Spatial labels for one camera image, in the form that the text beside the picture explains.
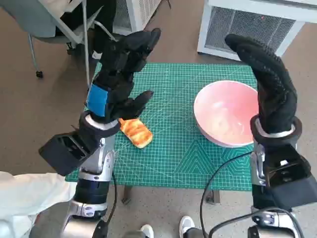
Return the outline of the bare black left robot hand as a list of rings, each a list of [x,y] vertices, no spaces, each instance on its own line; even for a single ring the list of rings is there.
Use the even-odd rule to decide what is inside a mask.
[[[106,45],[101,70],[92,81],[86,101],[95,121],[109,123],[139,117],[154,93],[148,90],[131,98],[134,74],[145,67],[160,36],[161,30],[155,28],[134,32]]]

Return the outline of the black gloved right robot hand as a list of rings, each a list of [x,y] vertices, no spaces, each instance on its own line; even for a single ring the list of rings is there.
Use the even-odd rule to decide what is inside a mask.
[[[268,134],[290,131],[297,110],[297,92],[282,59],[251,37],[229,34],[225,43],[251,67],[258,82],[262,129]]]

